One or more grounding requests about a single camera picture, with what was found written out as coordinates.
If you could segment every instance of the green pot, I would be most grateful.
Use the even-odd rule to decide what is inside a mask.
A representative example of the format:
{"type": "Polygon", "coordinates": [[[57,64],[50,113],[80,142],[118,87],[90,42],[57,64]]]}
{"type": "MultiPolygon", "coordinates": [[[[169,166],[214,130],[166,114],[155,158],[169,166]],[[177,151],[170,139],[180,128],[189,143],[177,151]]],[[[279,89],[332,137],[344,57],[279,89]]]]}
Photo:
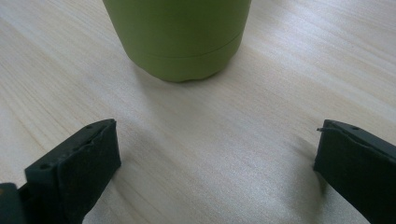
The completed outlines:
{"type": "Polygon", "coordinates": [[[216,74],[241,43],[250,0],[103,0],[129,58],[166,81],[216,74]]]}

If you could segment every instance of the wooden surface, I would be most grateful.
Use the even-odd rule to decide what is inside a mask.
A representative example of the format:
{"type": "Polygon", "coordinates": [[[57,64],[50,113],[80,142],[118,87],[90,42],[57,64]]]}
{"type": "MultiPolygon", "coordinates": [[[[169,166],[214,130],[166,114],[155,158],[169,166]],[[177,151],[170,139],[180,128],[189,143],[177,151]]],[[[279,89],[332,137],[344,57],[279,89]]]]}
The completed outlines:
{"type": "Polygon", "coordinates": [[[325,119],[396,144],[396,2],[253,0],[216,76],[151,77],[100,0],[0,0],[0,182],[114,118],[122,167],[84,223],[367,223],[312,171],[325,119]]]}

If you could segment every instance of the light wood tabletop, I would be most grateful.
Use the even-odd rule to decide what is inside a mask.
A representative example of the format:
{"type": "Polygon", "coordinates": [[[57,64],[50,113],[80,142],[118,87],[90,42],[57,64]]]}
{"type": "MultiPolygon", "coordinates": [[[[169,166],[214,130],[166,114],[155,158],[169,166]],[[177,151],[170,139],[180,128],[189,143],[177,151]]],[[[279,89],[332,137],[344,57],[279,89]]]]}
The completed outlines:
{"type": "Polygon", "coordinates": [[[368,223],[313,171],[316,129],[396,145],[396,2],[253,0],[229,65],[176,84],[100,0],[1,0],[0,182],[110,118],[122,166],[84,223],[368,223]]]}

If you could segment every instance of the green cup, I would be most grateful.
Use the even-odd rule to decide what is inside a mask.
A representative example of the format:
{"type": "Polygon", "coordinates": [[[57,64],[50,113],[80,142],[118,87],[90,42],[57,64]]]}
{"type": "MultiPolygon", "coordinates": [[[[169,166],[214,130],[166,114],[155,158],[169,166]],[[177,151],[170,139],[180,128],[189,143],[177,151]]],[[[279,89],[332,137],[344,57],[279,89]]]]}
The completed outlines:
{"type": "Polygon", "coordinates": [[[241,43],[250,0],[103,0],[129,58],[166,81],[216,74],[241,43]]]}

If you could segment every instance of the green object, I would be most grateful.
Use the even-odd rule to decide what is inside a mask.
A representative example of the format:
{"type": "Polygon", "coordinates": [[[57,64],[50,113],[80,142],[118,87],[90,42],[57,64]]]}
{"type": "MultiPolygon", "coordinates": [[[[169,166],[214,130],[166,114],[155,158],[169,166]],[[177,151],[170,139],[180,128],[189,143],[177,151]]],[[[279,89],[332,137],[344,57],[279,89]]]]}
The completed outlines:
{"type": "Polygon", "coordinates": [[[103,0],[129,58],[166,81],[216,74],[241,43],[250,0],[103,0]]]}

